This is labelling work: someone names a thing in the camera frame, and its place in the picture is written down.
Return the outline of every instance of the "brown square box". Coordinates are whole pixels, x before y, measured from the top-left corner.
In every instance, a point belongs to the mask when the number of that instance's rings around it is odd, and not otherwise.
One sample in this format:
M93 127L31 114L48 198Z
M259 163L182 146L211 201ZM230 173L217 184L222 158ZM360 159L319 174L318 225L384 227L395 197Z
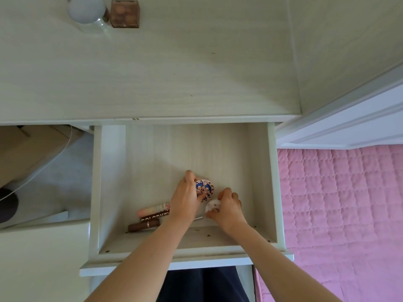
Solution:
M140 5L137 0L112 0L110 23L117 28L138 28Z

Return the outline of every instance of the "left hand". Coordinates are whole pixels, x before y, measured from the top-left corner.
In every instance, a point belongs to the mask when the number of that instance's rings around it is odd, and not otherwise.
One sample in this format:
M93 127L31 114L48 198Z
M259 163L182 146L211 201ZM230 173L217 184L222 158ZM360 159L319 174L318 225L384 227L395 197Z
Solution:
M196 176L192 171L186 171L184 178L171 198L169 216L171 219L186 223L188 226L194 220L205 195L196 195Z

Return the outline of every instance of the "drawer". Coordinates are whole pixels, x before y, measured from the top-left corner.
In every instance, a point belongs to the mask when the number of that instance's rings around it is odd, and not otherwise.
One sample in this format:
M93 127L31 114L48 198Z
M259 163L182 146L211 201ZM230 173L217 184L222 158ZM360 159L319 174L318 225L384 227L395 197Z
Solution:
M247 222L285 255L274 123L96 126L89 260L81 275L110 273L152 229L126 233L141 208L169 202L185 170L239 194ZM204 212L205 203L200 213ZM251 264L212 220L192 223L170 269Z

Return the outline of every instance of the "cardboard box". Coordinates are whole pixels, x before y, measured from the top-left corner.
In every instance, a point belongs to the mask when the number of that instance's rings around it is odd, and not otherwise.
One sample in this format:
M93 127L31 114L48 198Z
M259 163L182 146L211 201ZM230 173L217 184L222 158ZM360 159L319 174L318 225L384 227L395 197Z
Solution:
M69 145L83 134L83 131L73 128ZM66 146L69 136L70 127L66 125L1 127L0 187L29 176L52 160Z

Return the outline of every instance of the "forearm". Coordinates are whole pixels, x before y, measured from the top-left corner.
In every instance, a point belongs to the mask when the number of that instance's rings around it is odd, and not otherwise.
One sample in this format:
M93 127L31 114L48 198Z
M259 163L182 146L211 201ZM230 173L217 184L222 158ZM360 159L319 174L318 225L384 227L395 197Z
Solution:
M188 225L167 219L88 297L86 302L155 302Z
M249 255L276 302L340 302L249 225L238 225L231 236Z

